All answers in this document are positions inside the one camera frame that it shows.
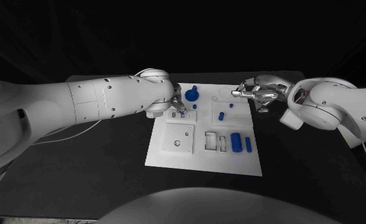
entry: small blue part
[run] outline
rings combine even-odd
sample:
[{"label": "small blue part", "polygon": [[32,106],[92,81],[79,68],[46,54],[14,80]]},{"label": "small blue part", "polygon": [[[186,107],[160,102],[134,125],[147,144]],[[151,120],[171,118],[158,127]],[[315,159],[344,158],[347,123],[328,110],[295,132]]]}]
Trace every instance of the small blue part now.
[{"label": "small blue part", "polygon": [[219,113],[219,120],[220,120],[220,121],[223,120],[223,115],[225,115],[225,113],[220,112],[220,113]]},{"label": "small blue part", "polygon": [[196,101],[197,100],[200,95],[199,95],[197,87],[196,86],[193,86],[193,88],[190,90],[187,90],[184,96],[186,96],[186,99],[189,101]]},{"label": "small blue part", "polygon": [[230,134],[230,147],[232,147],[232,151],[235,153],[242,152],[242,139],[241,139],[241,134],[239,133],[232,133]]},{"label": "small blue part", "polygon": [[251,139],[249,139],[249,137],[245,138],[245,144],[246,144],[246,152],[251,153],[252,152],[252,146],[251,146]]}]

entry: blue cylinder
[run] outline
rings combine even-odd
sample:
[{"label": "blue cylinder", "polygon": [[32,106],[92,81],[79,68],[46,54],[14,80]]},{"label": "blue cylinder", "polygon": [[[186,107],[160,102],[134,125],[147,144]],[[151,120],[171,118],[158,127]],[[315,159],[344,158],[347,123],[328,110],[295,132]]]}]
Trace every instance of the blue cylinder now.
[{"label": "blue cylinder", "polygon": [[249,139],[249,137],[245,138],[245,144],[246,144],[246,152],[251,153],[252,152],[252,146],[251,146],[251,139]]},{"label": "blue cylinder", "polygon": [[225,113],[220,112],[220,113],[219,113],[219,120],[220,120],[220,121],[223,120],[223,115],[225,115]]},{"label": "blue cylinder", "polygon": [[186,99],[189,101],[196,101],[197,100],[200,95],[199,95],[197,87],[196,86],[193,86],[193,88],[190,90],[187,90],[184,96],[186,96]]},{"label": "blue cylinder", "polygon": [[232,147],[232,151],[235,153],[242,152],[242,139],[241,139],[241,134],[239,133],[232,133],[230,134],[230,147]]}]

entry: table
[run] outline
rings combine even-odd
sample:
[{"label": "table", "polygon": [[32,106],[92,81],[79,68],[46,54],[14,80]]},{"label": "table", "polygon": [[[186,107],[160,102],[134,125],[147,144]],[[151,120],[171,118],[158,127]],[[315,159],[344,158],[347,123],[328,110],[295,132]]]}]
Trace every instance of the table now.
[{"label": "table", "polygon": [[[291,81],[300,72],[171,74],[171,81],[238,85],[262,73]],[[73,76],[69,80],[105,76]],[[366,175],[339,131],[279,123],[285,103],[269,114],[254,112],[254,131],[264,177],[144,166],[154,120],[145,113],[108,119],[76,138],[32,146],[0,183],[0,216],[98,219],[138,197],[176,188],[246,191],[291,202],[344,223],[363,218]],[[66,129],[55,138],[82,131]]]}]

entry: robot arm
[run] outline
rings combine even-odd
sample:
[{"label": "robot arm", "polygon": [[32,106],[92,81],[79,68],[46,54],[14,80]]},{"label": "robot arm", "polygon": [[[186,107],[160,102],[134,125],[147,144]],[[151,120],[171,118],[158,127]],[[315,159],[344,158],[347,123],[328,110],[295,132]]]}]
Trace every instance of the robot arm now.
[{"label": "robot arm", "polygon": [[291,84],[281,78],[261,75],[243,81],[232,96],[254,99],[258,112],[274,100],[285,101],[288,109],[281,123],[294,130],[302,123],[334,130],[341,124],[354,136],[366,140],[366,89],[336,78],[314,78]]},{"label": "robot arm", "polygon": [[0,167],[59,129],[141,111],[148,118],[174,107],[186,108],[177,87],[163,70],[140,77],[121,76],[45,85],[16,85],[0,81]]}]

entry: white board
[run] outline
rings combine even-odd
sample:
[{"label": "white board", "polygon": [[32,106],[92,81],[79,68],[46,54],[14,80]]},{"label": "white board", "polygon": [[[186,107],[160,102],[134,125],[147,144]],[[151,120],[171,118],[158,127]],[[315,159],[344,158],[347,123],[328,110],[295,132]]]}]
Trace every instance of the white board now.
[{"label": "white board", "polygon": [[[187,101],[184,93],[194,85],[199,99]],[[189,112],[181,118],[171,107],[163,117],[156,118],[145,166],[262,176],[248,100],[230,96],[238,86],[187,83],[180,83],[180,86]],[[222,121],[217,119],[219,112],[225,113]],[[212,137],[216,135],[216,150],[206,149],[206,132],[213,133],[207,134],[210,149],[215,144]],[[241,153],[232,151],[232,133],[241,134]],[[251,139],[251,153],[246,152],[246,137]]]}]

